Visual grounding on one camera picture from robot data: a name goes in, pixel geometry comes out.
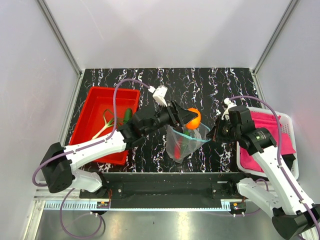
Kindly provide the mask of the orange fake fruit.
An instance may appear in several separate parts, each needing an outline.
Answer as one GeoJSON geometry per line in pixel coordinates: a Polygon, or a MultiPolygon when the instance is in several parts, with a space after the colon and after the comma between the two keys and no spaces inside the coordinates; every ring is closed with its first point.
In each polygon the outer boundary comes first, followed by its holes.
{"type": "Polygon", "coordinates": [[[193,120],[191,120],[188,124],[185,125],[185,127],[189,130],[195,130],[199,127],[201,120],[202,120],[202,116],[201,113],[198,109],[196,108],[189,108],[189,111],[196,113],[197,117],[195,117],[193,120]]]}

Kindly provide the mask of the clear zip top bag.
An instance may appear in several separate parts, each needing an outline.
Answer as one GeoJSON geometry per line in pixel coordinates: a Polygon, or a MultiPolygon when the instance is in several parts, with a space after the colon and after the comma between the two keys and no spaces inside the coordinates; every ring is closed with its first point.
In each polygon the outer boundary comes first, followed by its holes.
{"type": "Polygon", "coordinates": [[[184,158],[198,150],[202,145],[209,142],[207,134],[210,128],[200,123],[199,127],[191,130],[184,127],[166,126],[165,150],[168,156],[176,163],[182,163],[184,158]],[[181,159],[175,159],[174,148],[178,140],[182,140],[181,159]]]}

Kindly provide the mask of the green fake vegetable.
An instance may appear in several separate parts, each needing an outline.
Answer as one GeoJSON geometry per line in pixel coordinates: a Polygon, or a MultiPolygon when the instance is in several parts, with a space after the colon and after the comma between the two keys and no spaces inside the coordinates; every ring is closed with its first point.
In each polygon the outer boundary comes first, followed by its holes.
{"type": "Polygon", "coordinates": [[[133,116],[133,110],[131,108],[127,108],[124,112],[123,123],[127,123],[133,116]]]}

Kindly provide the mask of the fake green onion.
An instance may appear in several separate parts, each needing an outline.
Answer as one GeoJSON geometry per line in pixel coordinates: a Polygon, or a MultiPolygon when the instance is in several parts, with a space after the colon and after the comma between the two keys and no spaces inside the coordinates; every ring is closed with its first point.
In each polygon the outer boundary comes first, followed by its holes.
{"type": "Polygon", "coordinates": [[[102,118],[104,121],[104,126],[91,138],[92,140],[98,138],[106,129],[113,127],[115,124],[114,113],[109,109],[104,110],[102,114],[102,118]],[[110,120],[107,120],[106,113],[109,113],[112,115],[112,118],[110,120]]]}

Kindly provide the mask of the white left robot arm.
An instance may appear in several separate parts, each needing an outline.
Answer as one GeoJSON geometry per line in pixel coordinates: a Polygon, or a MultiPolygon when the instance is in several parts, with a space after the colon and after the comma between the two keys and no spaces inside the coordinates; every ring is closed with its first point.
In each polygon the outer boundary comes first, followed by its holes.
{"type": "Polygon", "coordinates": [[[75,188],[103,198],[108,193],[105,179],[96,172],[81,170],[82,166],[102,157],[133,149],[158,129],[166,125],[183,127],[197,116],[195,112],[171,101],[155,111],[138,110],[113,133],[75,145],[53,143],[39,165],[45,186],[52,194],[75,188]]]}

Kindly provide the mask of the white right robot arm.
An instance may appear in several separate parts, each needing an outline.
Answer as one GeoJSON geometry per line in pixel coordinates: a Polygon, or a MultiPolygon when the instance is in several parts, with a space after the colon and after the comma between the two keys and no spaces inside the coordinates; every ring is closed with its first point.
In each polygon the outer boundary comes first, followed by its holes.
{"type": "Polygon", "coordinates": [[[207,137],[214,142],[238,142],[262,168],[276,194],[258,186],[249,177],[227,185],[228,195],[254,202],[272,221],[278,234],[290,240],[320,223],[320,206],[299,185],[283,158],[278,141],[264,127],[257,128],[251,111],[244,105],[227,104],[207,137]]]}

